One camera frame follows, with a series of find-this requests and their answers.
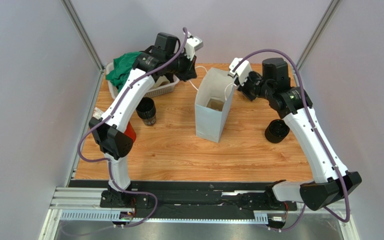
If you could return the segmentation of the cardboard cup carrier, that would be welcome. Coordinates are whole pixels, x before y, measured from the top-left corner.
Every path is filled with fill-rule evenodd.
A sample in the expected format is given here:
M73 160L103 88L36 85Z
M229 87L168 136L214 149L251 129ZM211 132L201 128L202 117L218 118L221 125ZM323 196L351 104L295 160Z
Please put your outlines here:
M224 108L224 101L218 100L218 99L210 99L206 105L207 108L222 112Z

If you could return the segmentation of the white paper bag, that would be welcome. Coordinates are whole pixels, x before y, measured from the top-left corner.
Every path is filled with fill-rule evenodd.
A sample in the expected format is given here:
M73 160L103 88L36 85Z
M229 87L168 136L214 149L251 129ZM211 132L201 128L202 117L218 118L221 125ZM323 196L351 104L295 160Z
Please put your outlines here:
M219 143L233 102L234 79L228 70L202 69L205 75L196 88L194 102L195 134L197 137Z

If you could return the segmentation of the black cup stack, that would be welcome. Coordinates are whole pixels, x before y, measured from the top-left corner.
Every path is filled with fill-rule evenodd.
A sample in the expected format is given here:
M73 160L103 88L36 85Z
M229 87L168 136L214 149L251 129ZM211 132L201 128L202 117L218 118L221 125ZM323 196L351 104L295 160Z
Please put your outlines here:
M152 98L143 97L136 107L136 113L146 126L156 123L156 105Z

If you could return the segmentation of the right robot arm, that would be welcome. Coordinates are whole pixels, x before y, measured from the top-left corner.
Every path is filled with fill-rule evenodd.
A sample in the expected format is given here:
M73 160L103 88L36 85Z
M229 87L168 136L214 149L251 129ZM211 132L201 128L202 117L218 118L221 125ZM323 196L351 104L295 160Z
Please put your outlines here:
M336 155L320 129L310 97L302 97L300 87L291 85L288 63L281 57L267 58L262 69L259 74L247 60L235 58L228 74L250 101L263 98L278 113L279 119L265 130L266 139L279 143L293 133L312 172L308 181L276 181L266 188L269 197L274 202L301 202L313 211L344 199L362 183L361 175L349 171Z

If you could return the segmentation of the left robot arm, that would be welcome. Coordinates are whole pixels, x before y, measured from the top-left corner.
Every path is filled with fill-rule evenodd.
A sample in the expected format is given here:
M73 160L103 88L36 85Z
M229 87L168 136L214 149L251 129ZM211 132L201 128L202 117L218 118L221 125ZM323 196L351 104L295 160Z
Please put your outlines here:
M196 52L203 47L203 41L187 30L183 43L176 48L178 41L176 36L160 32L154 45L141 51L134 60L126 83L109 109L89 121L89 132L103 152L103 160L107 161L109 188L122 196L133 194L128 189L131 185L128 154L134 140L128 129L137 106L162 76L169 81L176 77L184 82L197 77Z

